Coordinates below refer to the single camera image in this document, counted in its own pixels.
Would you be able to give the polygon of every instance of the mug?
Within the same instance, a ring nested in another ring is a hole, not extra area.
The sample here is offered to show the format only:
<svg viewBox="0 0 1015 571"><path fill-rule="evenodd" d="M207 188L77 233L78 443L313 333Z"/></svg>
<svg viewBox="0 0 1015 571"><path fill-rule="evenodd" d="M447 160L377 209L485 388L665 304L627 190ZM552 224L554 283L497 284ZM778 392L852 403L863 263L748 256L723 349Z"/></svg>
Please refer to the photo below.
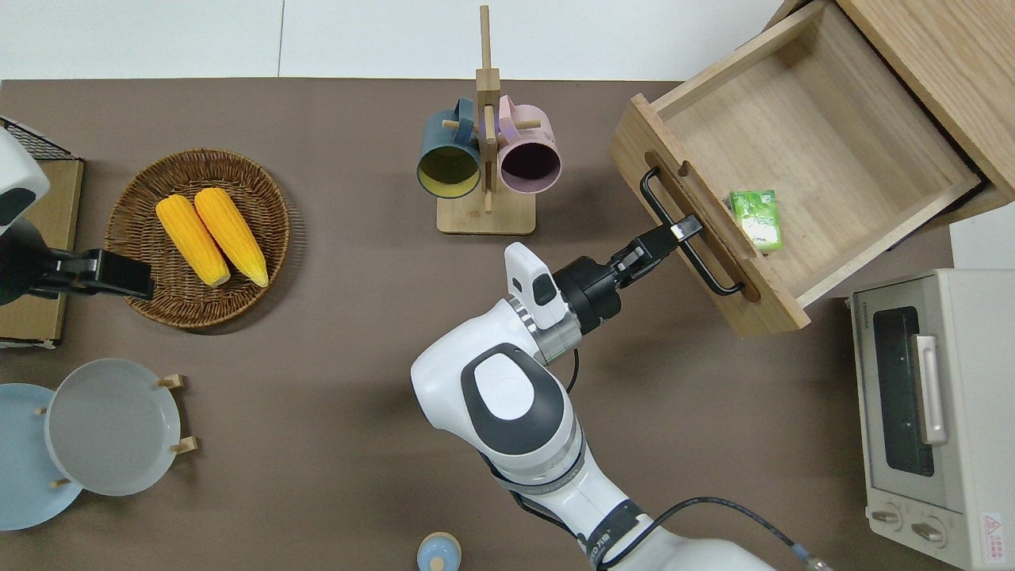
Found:
<svg viewBox="0 0 1015 571"><path fill-rule="evenodd" d="M473 137L472 99L461 97L453 110L438 111L423 127L423 144L416 164L416 177L437 198L460 198L479 184L479 147ZM457 121L449 129L445 121Z"/></svg>
<svg viewBox="0 0 1015 571"><path fill-rule="evenodd" d="M509 95L502 95L498 116L504 140L497 151L497 164L504 186L524 194L553 186L560 177L560 153L543 110L533 104L516 105ZM518 128L519 123L531 120L539 120L539 127Z"/></svg>

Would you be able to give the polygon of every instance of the wire rack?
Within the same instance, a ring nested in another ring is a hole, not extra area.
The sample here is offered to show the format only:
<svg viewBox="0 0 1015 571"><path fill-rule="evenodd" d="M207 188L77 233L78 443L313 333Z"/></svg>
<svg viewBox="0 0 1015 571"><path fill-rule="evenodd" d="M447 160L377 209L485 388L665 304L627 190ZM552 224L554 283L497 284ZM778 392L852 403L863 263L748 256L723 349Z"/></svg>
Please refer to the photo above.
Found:
<svg viewBox="0 0 1015 571"><path fill-rule="evenodd" d="M54 143L31 129L0 117L0 127L14 135L36 160L76 160L77 156L66 148Z"/></svg>

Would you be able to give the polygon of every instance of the white plate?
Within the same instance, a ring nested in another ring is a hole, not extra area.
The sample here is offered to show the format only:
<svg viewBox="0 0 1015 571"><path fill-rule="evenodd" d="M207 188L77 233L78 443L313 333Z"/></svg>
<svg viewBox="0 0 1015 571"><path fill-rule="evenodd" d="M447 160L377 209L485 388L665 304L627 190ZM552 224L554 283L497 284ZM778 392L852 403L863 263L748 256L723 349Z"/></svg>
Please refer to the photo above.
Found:
<svg viewBox="0 0 1015 571"><path fill-rule="evenodd" d="M82 365L46 415L46 446L72 482L106 496L147 489L170 470L180 412L158 376L121 359Z"/></svg>
<svg viewBox="0 0 1015 571"><path fill-rule="evenodd" d="M81 487L50 488L63 475L46 451L45 417L53 391L36 385L0 385L0 531L24 529L52 518L77 498Z"/></svg>

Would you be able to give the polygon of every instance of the oven knob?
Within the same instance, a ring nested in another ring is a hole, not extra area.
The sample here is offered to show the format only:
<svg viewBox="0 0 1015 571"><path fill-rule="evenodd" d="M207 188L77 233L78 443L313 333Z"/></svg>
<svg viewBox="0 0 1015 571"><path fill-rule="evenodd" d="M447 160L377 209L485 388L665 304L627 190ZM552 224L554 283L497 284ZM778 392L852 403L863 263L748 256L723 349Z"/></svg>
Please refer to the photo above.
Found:
<svg viewBox="0 0 1015 571"><path fill-rule="evenodd" d="M928 517L926 522L913 523L909 528L912 529L913 533L934 544L935 547L945 547L945 541L947 540L944 531L945 526L941 523L940 519Z"/></svg>
<svg viewBox="0 0 1015 571"><path fill-rule="evenodd" d="M898 523L898 514L892 513L890 511L876 511L871 513L871 518L878 521L883 521L889 525L893 523Z"/></svg>
<svg viewBox="0 0 1015 571"><path fill-rule="evenodd" d="M871 519L874 521L880 521L895 531L902 528L902 514L899 511L898 506L891 502L886 503L880 510L870 511L868 513L870 514Z"/></svg>

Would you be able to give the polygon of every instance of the green package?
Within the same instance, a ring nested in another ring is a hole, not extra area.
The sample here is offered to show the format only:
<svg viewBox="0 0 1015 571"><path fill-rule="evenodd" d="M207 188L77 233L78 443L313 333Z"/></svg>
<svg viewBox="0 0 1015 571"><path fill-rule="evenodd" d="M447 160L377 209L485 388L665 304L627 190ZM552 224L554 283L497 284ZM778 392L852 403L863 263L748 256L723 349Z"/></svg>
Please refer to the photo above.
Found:
<svg viewBox="0 0 1015 571"><path fill-rule="evenodd" d="M740 227L758 249L773 252L783 247L774 190L731 192L730 206Z"/></svg>

